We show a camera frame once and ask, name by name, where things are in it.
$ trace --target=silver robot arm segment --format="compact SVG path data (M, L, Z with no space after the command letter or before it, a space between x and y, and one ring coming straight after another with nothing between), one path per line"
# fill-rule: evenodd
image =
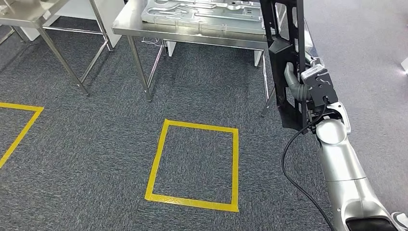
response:
M324 119L316 125L316 135L337 231L403 231L370 186L347 138L347 126L337 119Z

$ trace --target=stainless steel table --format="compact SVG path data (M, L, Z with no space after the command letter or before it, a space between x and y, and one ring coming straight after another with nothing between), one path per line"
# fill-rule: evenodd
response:
M89 31L89 30L80 30L80 29L71 29L71 28L60 28L52 26L44 26L48 19L50 19L55 13L60 10L69 0L30 0L30 1L16 1L16 0L0 0L0 5L7 5L8 7L1 11L0 13L0 25L9 25L9 26L21 26L21 27L31 27L35 28L43 39L46 41L48 46L57 56L58 60L64 66L64 68L69 73L70 77L74 82L81 88L82 92L85 95L88 95L87 90L83 86L85 78L88 76L92 67L96 63L98 57L102 53L104 47L106 46L108 50L112 51L112 45L109 41L109 38L106 34L106 31L103 27L101 16L99 15L98 9L96 7L94 0L89 0L90 4L95 12L97 18L98 26L100 31ZM93 57L91 63L85 70L85 73L81 78L78 78L74 71L69 66L68 62L61 55L54 42L48 36L45 29L60 30L60 31L69 31L85 34L97 34L102 35L104 43L99 48L96 55Z
M270 94L268 92L264 55L264 50L268 45L265 35L206 30L186 26L159 25L143 22L141 19L141 13L145 8L146 3L147 0L129 0L118 17L115 19L112 25L112 30L115 34L127 36L129 40L129 45L136 61L137 71L143 86L143 90L146 94L147 101L152 100L149 87L159 62L160 55L165 49L165 41L198 43L261 51L265 95L266 100L268 100ZM162 45L160 46L159 53L157 54L153 69L148 78L146 78L144 75L133 36L161 39Z

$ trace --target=steel table leg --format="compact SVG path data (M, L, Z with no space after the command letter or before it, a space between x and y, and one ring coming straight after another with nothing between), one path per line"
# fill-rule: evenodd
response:
M0 38L0 44L2 44L8 37L10 37L14 33L14 29L12 28L4 37Z
M266 104L265 104L265 106L264 106L264 109L262 109L262 112L261 112L261 116L262 116L262 117L264 117L264 116L267 115L269 106L270 106L270 105L272 104L272 102L273 102L273 93L275 93L275 87L273 87L273 89L272 89L272 91L271 91L271 93L270 93L270 95L269 95L269 98L268 98L268 100L267 100L267 102L266 102Z
M45 32L45 29L40 27L40 28L37 28L37 31L42 36L42 38L45 40L45 42L48 44L48 46L51 48L52 52L54 52L54 54L57 56L58 60L61 62L61 64L67 70L69 76L74 80L76 85L78 85L78 87L81 88L81 91L84 93L84 95L88 95L88 92L85 89L84 85L82 85L81 81L75 75L74 71L71 69L71 67L69 66L69 64L65 60L65 58L61 55L60 51L56 48L54 42L48 36L47 32Z
M89 0L89 2L90 2L90 5L92 6L93 12L95 13L96 22L98 23L99 30L101 30L101 32L103 33L103 38L105 39L105 41L108 41L108 43L106 44L106 47L108 48L109 51L113 51L114 48L111 44L111 41L109 40L108 34L106 33L105 27L102 22L101 15L99 14L98 8L96 7L95 0Z
M17 30L14 26L10 26L20 37L21 41L25 42L26 40L24 39L23 35L20 33L19 30Z
M267 71L265 65L265 52L262 54L262 74L264 76L264 88L265 88L265 106L261 111L261 116L264 117L267 114L269 106L273 101L273 93L275 92L275 87L273 87L272 92L269 94L268 91L268 80L267 80Z
M136 61L136 68L138 71L138 75L139 75L144 93L146 94L146 99L148 102L150 102L152 101L152 96L150 94L149 88L147 87L146 77L144 76L143 67L141 66L141 63L140 63L140 58L139 58L138 50L136 49L135 40L133 39L132 36L128 36L127 39L129 41L130 49L132 50L133 58Z

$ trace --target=cable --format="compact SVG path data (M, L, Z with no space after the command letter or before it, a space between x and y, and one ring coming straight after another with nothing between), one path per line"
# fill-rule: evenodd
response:
M320 115L314 119L312 122L310 122L308 125L306 125L305 127L303 127L302 129L300 129L287 143L285 149L283 150L282 153L282 157L281 157L281 167L282 167L282 171L283 174L285 175L285 177L288 179L288 181L290 181L290 183L292 183L298 190L300 190L307 198L309 198L309 200L316 206L316 208L319 210L319 212L322 214L322 216L324 217L324 219L326 220L327 224L329 225L330 229L332 231L335 231L332 223L330 222L329 218L327 217L327 215L324 213L323 209L321 209L321 207L318 205L318 203L315 201L315 199L313 199L313 197L311 195L309 195L300 185L298 185L291 177L288 176L288 174L286 173L286 169L285 169L285 156L286 156L286 152L288 151L289 146L292 144L292 142L294 141L294 139L296 139L296 137L298 137L301 133L303 133L306 129L308 129L310 126L314 125L315 123L317 123L324 115L324 113L326 112L326 106L327 106L327 99L324 99L324 108L321 111Z
M155 42L146 41L145 38L143 37L141 42L146 43L146 44L150 44L150 45L154 45L156 47L161 47L162 46L161 44L160 45L158 44L160 42L160 40L158 38L154 38L154 40L156 40L156 41Z

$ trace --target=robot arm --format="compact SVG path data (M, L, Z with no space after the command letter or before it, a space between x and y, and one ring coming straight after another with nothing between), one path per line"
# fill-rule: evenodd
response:
M276 3L287 8L289 39L280 36ZM309 128L320 142L319 160L334 216L332 228L337 231L403 231L378 200L347 138L351 126L329 72L319 58L304 52L303 0L261 0L261 8L282 126L296 129L298 134ZM293 23L292 8L297 10L297 25ZM294 104L287 100L286 88L290 89Z
M311 100L317 97L315 105L328 98L325 92L335 94L330 76L320 64L303 72L301 78ZM344 106L341 102L325 105L323 101L324 106L325 115L311 130L320 142L319 160L332 205L334 228L337 231L402 231L375 195L347 138L351 128Z

